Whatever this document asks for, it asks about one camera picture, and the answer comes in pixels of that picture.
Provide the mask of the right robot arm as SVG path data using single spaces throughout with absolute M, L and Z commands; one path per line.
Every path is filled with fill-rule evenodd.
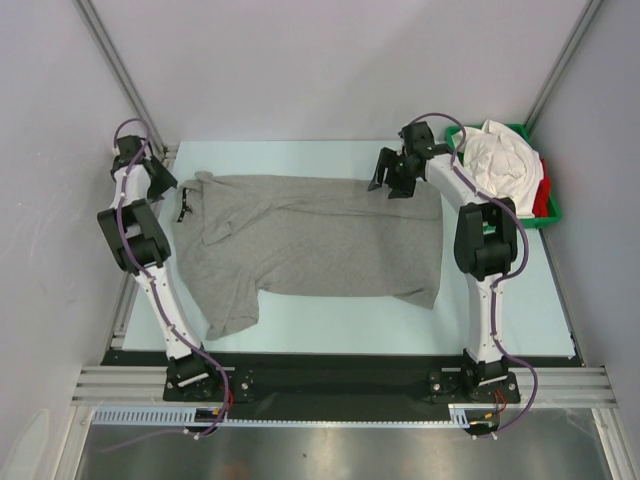
M 469 335 L 459 383 L 473 401 L 484 401 L 507 379 L 502 347 L 502 282 L 518 255 L 514 207 L 491 198 L 464 172 L 459 161 L 422 159 L 381 149 L 368 189 L 391 189 L 391 199 L 413 196 L 418 179 L 435 187 L 458 211 L 454 260 L 469 295 Z

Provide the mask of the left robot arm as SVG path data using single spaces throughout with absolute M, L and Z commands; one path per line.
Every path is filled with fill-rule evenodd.
M 114 200 L 97 221 L 117 265 L 133 276 L 161 327 L 168 361 L 164 399 L 211 400 L 222 386 L 221 374 L 202 356 L 203 345 L 177 299 L 168 270 L 170 243 L 152 209 L 177 180 L 155 157 L 135 162 L 122 154 L 114 158 L 111 175 Z

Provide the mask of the grey t-shirt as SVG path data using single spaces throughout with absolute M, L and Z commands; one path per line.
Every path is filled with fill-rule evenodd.
M 217 340 L 254 326 L 260 292 L 387 297 L 425 309 L 440 289 L 443 208 L 428 184 L 389 199 L 364 180 L 199 172 L 198 215 L 172 222 L 179 275 Z

